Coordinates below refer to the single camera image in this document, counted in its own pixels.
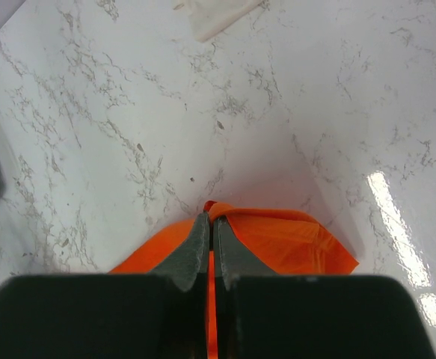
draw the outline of white cloth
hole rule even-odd
[[[174,0],[188,11],[194,38],[204,42],[253,10],[262,0]]]

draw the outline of white marble table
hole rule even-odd
[[[316,216],[436,348],[436,0],[28,0],[0,31],[0,281],[107,271],[214,198]]]

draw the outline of cream fabric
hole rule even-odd
[[[261,2],[262,0],[174,0],[174,9],[184,6],[194,38],[204,42]]]

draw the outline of marble surface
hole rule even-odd
[[[108,271],[205,200],[316,216],[436,348],[436,0],[28,0],[0,31],[0,281]]]

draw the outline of orange cloth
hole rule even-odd
[[[318,221],[290,209],[234,208],[208,201],[211,222],[226,216],[238,240],[278,274],[349,274],[358,262]],[[111,273],[145,273],[184,242],[194,220],[172,224],[154,235]],[[208,358],[218,357],[214,255],[209,254]]]

